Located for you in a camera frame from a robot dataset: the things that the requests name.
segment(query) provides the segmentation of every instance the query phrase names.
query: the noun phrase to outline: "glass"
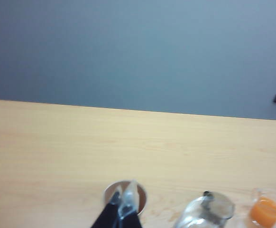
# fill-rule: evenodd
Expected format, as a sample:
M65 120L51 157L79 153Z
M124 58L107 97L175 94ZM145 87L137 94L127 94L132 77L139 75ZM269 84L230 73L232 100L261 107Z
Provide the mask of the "glass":
M254 189L252 199L252 222L260 228L272 228L276 224L276 190Z

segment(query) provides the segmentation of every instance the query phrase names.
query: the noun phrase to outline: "glass pitcher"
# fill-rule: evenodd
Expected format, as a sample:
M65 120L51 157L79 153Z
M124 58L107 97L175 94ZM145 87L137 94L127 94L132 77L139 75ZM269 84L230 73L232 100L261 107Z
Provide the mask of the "glass pitcher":
M205 191L185 208L174 228L223 228L234 215L235 205L226 196Z

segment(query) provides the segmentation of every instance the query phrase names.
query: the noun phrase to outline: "orange juice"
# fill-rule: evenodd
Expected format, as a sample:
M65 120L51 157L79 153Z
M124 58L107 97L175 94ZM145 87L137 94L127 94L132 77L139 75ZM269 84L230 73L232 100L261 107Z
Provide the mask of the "orange juice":
M263 227L271 228L276 223L276 203L262 196L252 207L250 216Z

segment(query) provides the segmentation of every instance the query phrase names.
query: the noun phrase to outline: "light wood tabletop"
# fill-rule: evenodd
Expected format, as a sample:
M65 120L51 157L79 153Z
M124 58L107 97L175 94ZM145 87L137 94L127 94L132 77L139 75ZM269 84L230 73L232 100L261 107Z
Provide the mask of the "light wood tabletop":
M205 190L245 218L276 189L276 121L0 100L0 228L88 228L104 189L135 178L145 228L171 228Z

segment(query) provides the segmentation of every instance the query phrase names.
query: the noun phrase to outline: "gray wall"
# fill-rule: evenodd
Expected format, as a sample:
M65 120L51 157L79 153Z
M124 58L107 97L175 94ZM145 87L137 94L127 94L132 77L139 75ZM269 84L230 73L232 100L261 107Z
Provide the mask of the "gray wall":
M276 0L0 0L0 99L276 119Z

